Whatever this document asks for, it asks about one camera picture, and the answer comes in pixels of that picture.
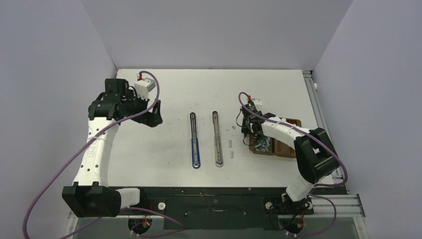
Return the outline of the brown wooden tray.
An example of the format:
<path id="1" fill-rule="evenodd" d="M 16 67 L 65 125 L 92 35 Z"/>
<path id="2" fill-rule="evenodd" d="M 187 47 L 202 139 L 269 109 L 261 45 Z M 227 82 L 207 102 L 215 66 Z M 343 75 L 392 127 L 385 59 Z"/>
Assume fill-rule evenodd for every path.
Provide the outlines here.
<path id="1" fill-rule="evenodd" d="M 294 127 L 300 128 L 301 126 L 302 122 L 299 119 L 282 118 L 279 124 L 267 122 L 264 126 L 264 131 L 267 134 L 264 134 L 264 137 L 272 139 L 273 151 L 270 153 L 255 151 L 253 145 L 261 137 L 252 135 L 249 135 L 248 148 L 254 154 L 295 158 L 294 140 L 299 133 L 294 130 Z"/>

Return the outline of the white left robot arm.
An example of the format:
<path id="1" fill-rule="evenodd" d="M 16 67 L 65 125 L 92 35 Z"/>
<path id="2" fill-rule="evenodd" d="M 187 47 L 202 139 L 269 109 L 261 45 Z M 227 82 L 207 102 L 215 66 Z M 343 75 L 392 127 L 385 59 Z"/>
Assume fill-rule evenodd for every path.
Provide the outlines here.
<path id="1" fill-rule="evenodd" d="M 136 214 L 148 209 L 148 200 L 139 188 L 113 189 L 108 183 L 108 166 L 115 135 L 123 120 L 148 127 L 163 122 L 160 100 L 149 106 L 149 93 L 156 80 L 140 78 L 133 85 L 126 79 L 105 79 L 105 90 L 88 108 L 88 146 L 83 150 L 80 168 L 62 198 L 78 218 L 116 217 L 122 209 Z"/>

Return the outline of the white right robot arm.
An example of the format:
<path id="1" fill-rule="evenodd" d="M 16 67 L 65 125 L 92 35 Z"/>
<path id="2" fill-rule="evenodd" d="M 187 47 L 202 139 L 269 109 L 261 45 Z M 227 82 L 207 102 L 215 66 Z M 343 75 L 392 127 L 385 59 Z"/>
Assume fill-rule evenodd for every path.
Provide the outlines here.
<path id="1" fill-rule="evenodd" d="M 282 209 L 294 213 L 313 187 L 340 166 L 326 131 L 303 128 L 272 113 L 263 114 L 253 101 L 242 106 L 241 113 L 241 132 L 249 136 L 253 147 L 264 150 L 278 141 L 294 149 L 299 174 L 281 199 Z"/>

